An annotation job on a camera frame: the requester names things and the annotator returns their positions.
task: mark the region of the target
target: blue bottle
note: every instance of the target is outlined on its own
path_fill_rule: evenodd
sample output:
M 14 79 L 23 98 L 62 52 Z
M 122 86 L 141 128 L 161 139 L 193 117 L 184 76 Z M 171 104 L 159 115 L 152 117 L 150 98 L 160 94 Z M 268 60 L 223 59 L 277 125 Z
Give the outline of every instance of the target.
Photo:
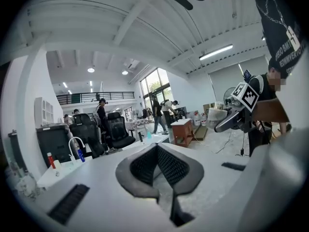
M 151 139 L 151 133 L 150 133 L 150 131 L 148 131 L 148 130 L 147 130 L 147 138 L 148 138 L 148 139 Z
M 82 160 L 82 162 L 85 162 L 85 158 L 83 156 L 82 150 L 78 149 L 77 152 L 78 152 L 79 158 Z

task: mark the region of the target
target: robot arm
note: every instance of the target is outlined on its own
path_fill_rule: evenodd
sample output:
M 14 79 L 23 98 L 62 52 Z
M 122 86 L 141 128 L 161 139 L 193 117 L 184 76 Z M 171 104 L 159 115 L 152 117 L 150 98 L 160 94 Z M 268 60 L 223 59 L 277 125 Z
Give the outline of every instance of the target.
M 245 133 L 254 128 L 252 111 L 259 95 L 248 83 L 239 83 L 231 94 L 227 117 L 215 126 L 215 132 L 223 132 L 232 127 L 238 127 Z

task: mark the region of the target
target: necklace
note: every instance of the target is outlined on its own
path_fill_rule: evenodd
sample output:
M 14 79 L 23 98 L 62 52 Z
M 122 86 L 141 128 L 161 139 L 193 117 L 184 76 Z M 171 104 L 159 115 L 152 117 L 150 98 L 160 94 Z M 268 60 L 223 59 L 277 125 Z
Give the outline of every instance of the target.
M 276 5 L 276 9 L 277 9 L 277 11 L 278 11 L 278 13 L 279 13 L 279 16 L 280 16 L 281 21 L 276 20 L 276 19 L 273 19 L 273 18 L 271 18 L 271 17 L 268 15 L 268 13 L 269 13 L 269 11 L 268 11 L 268 0 L 266 0 L 266 3 L 265 3 L 266 12 L 264 12 L 258 4 L 256 4 L 256 6 L 257 6 L 257 8 L 258 8 L 269 20 L 273 21 L 274 23 L 281 24 L 281 25 L 283 25 L 286 29 L 288 29 L 288 27 L 286 26 L 286 24 L 285 24 L 285 22 L 284 22 L 283 16 L 282 16 L 282 14 L 281 14 L 281 11 L 280 11 L 280 9 L 279 9 L 279 7 L 278 7 L 278 4 L 277 4 L 276 0 L 273 0 L 273 1 L 274 1 L 275 5 Z
M 273 0 L 273 1 L 274 1 L 275 5 L 276 5 L 276 9 L 277 9 L 278 14 L 279 14 L 279 16 L 280 16 L 280 21 L 279 21 L 279 20 L 276 20 L 276 19 L 273 19 L 273 18 L 271 18 L 271 17 L 268 15 L 268 14 L 269 14 L 269 10 L 268 10 L 268 1 L 269 1 L 269 0 L 266 0 L 266 3 L 265 3 L 266 12 L 263 11 L 263 10 L 261 9 L 261 7 L 260 7 L 258 4 L 256 4 L 257 8 L 258 8 L 269 20 L 271 20 L 271 21 L 274 22 L 274 23 L 281 24 L 281 25 L 283 25 L 283 26 L 285 27 L 285 29 L 286 29 L 286 35 L 288 36 L 288 38 L 289 38 L 289 40 L 290 40 L 290 42 L 291 42 L 291 44 L 292 44 L 292 46 L 293 46 L 294 51 L 297 51 L 297 50 L 299 49 L 299 47 L 300 47 L 300 43 L 299 43 L 299 40 L 298 40 L 297 36 L 295 35 L 293 29 L 291 28 L 291 26 L 287 26 L 287 25 L 285 24 L 284 19 L 283 19 L 283 16 L 282 16 L 282 14 L 281 14 L 281 11 L 280 11 L 280 9 L 279 9 L 279 6 L 278 6 L 276 0 Z

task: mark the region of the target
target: faucet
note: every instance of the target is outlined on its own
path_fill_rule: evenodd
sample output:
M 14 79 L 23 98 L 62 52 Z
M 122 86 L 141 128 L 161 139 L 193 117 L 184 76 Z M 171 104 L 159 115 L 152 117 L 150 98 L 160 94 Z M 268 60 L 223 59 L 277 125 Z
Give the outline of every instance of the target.
M 72 149 L 71 149 L 71 146 L 70 146 L 70 142 L 71 142 L 72 139 L 74 139 L 74 138 L 79 139 L 79 140 L 82 142 L 83 147 L 85 148 L 85 145 L 84 145 L 83 141 L 82 141 L 79 137 L 72 137 L 72 138 L 69 140 L 69 149 L 70 149 L 70 152 L 71 152 L 71 155 L 72 155 L 72 156 L 73 156 L 73 154 L 72 154 Z

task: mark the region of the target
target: red bottle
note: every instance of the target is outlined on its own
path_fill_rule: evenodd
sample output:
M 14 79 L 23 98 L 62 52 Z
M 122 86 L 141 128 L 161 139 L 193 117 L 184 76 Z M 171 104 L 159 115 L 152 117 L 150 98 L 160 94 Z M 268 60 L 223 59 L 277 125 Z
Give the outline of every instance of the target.
M 54 165 L 54 159 L 52 157 L 52 153 L 47 153 L 47 156 L 48 156 L 48 160 L 49 160 L 49 163 L 50 165 L 52 166 L 53 169 L 55 169 L 55 165 Z

